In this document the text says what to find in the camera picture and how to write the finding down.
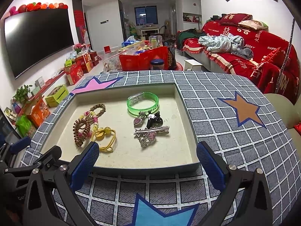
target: screw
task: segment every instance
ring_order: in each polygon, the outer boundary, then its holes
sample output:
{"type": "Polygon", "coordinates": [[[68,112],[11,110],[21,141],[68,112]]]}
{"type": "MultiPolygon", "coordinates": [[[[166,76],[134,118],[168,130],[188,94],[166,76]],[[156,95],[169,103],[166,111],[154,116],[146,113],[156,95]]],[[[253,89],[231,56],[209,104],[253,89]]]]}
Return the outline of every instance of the screw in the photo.
{"type": "Polygon", "coordinates": [[[236,170],[237,169],[237,167],[235,165],[232,165],[232,164],[229,165],[229,168],[230,168],[230,170],[236,170]]]}
{"type": "Polygon", "coordinates": [[[66,169],[67,169],[67,165],[61,165],[61,166],[60,166],[60,170],[61,170],[61,171],[65,171],[66,169]]]}
{"type": "Polygon", "coordinates": [[[39,172],[38,168],[33,169],[33,174],[37,174],[39,172]]]}
{"type": "Polygon", "coordinates": [[[261,168],[257,168],[256,172],[259,173],[259,174],[263,174],[263,170],[261,168]]]}

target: yellow hair tie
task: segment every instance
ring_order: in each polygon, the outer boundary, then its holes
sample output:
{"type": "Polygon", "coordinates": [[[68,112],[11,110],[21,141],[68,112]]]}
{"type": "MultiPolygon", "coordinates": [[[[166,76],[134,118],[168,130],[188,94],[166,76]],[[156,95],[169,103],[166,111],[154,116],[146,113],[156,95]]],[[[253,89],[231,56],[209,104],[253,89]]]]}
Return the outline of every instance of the yellow hair tie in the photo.
{"type": "Polygon", "coordinates": [[[116,140],[116,131],[112,130],[109,127],[106,127],[104,129],[100,128],[96,132],[92,133],[91,140],[94,142],[95,140],[103,139],[104,135],[110,134],[111,132],[114,133],[113,137],[111,138],[111,140],[107,146],[99,147],[100,152],[109,152],[109,153],[113,152],[113,149],[111,148],[111,146],[113,145],[114,141],[116,140]]]}

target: gray grid pattern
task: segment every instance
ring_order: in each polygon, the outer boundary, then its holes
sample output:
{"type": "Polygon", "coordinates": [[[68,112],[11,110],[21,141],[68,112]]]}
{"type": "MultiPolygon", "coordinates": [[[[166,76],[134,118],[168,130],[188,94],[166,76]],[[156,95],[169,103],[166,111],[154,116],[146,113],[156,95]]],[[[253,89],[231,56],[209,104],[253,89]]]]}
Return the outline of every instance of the gray grid pattern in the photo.
{"type": "MultiPolygon", "coordinates": [[[[225,162],[235,164],[239,169],[254,171],[261,167],[264,170],[271,193],[274,225],[280,224],[300,193],[299,157],[279,115],[253,83],[237,75],[164,70],[121,72],[96,77],[100,81],[106,81],[120,76],[124,78],[111,87],[174,82],[180,90],[199,141],[206,141],[225,162]],[[235,91],[247,101],[261,106],[258,115],[267,129],[253,121],[237,127],[233,109],[218,100],[234,98],[235,91]]],[[[89,79],[91,77],[84,79],[78,86],[83,86],[89,79]]],[[[32,164],[39,157],[40,147],[52,125],[71,99],[71,96],[66,97],[40,126],[21,166],[32,164]]],[[[171,174],[159,178],[92,174],[84,187],[76,193],[100,225],[131,223],[136,193],[165,213],[200,203],[192,223],[196,225],[219,195],[202,167],[194,173],[171,174]]],[[[241,196],[242,192],[239,192],[225,222],[234,216],[241,196]]],[[[55,198],[63,218],[70,221],[57,192],[55,198]]]]}

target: light blue blanket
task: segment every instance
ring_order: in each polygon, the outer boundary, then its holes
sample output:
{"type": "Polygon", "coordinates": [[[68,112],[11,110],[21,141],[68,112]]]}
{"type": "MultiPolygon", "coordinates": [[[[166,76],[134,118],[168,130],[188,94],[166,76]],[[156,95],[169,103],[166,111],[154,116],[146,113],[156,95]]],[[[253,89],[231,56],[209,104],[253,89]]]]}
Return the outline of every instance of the light blue blanket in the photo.
{"type": "Polygon", "coordinates": [[[201,36],[199,44],[208,47],[207,51],[213,53],[234,53],[239,49],[243,49],[244,39],[241,36],[234,36],[231,33],[228,35],[221,34],[220,36],[201,36]]]}

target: stool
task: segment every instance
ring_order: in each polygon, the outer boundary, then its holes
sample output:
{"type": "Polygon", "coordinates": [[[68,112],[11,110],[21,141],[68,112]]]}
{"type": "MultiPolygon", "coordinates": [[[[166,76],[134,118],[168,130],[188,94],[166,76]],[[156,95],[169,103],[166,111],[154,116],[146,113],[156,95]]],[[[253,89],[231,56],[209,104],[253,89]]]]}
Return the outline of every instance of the stool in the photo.
{"type": "Polygon", "coordinates": [[[185,59],[184,70],[202,71],[202,64],[194,59],[185,59]]]}

